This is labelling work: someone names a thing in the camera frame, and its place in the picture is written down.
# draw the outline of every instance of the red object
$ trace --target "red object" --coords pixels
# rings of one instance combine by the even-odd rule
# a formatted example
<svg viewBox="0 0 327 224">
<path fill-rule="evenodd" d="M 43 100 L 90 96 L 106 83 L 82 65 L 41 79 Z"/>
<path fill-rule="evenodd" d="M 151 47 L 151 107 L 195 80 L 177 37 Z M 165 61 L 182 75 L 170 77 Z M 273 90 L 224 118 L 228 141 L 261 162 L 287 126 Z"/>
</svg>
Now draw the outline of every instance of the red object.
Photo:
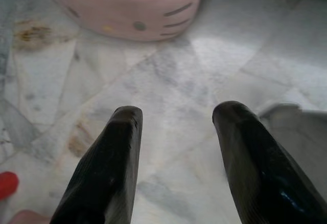
<svg viewBox="0 0 327 224">
<path fill-rule="evenodd" d="M 18 177 L 15 173 L 4 172 L 0 174 L 0 200 L 9 197 L 18 187 Z"/>
</svg>

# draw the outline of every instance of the marble floor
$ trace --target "marble floor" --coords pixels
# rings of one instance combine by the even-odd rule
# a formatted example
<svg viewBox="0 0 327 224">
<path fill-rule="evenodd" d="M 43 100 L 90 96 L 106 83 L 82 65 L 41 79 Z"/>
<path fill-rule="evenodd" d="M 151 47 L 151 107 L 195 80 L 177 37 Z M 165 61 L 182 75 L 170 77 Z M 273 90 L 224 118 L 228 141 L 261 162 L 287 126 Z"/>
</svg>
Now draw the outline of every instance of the marble floor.
<svg viewBox="0 0 327 224">
<path fill-rule="evenodd" d="M 202 0 L 184 34 L 151 43 L 81 29 L 52 0 L 12 1 L 0 16 L 0 172 L 20 185 L 1 223 L 26 208 L 51 216 L 112 112 L 134 105 L 144 125 L 132 223 L 238 224 L 215 105 L 327 110 L 327 0 Z M 21 39 L 31 24 L 45 39 Z"/>
</svg>

